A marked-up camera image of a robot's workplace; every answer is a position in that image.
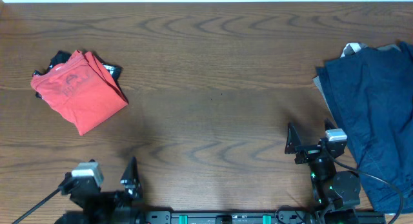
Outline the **orange printed t-shirt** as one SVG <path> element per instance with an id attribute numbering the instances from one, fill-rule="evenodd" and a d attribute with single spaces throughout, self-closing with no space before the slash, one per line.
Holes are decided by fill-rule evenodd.
<path id="1" fill-rule="evenodd" d="M 84 135 L 128 105 L 117 84 L 121 67 L 101 62 L 92 52 L 59 51 L 45 72 L 32 74 L 36 97 Z"/>

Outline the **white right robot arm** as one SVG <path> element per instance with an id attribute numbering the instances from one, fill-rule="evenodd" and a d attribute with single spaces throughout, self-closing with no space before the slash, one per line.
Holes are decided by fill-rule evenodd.
<path id="1" fill-rule="evenodd" d="M 347 135 L 325 121 L 325 137 L 314 145 L 302 144 L 292 123 L 287 125 L 285 154 L 295 155 L 295 164 L 310 168 L 313 197 L 317 207 L 304 216 L 303 223 L 356 223 L 354 207 L 360 204 L 357 173 L 337 171 L 334 160 L 344 154 Z"/>

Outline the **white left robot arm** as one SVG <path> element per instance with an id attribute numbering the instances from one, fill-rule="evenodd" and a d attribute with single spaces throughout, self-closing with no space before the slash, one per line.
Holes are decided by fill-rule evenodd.
<path id="1" fill-rule="evenodd" d="M 139 181 L 137 159 L 129 161 L 120 184 L 123 190 L 103 192 L 101 184 L 104 177 L 99 163 L 93 159 L 78 164 L 65 174 L 58 186 L 61 194 L 70 196 L 70 201 L 82 208 L 82 211 L 68 211 L 56 224 L 144 224 L 145 213 L 138 203 L 143 200 L 143 190 Z"/>

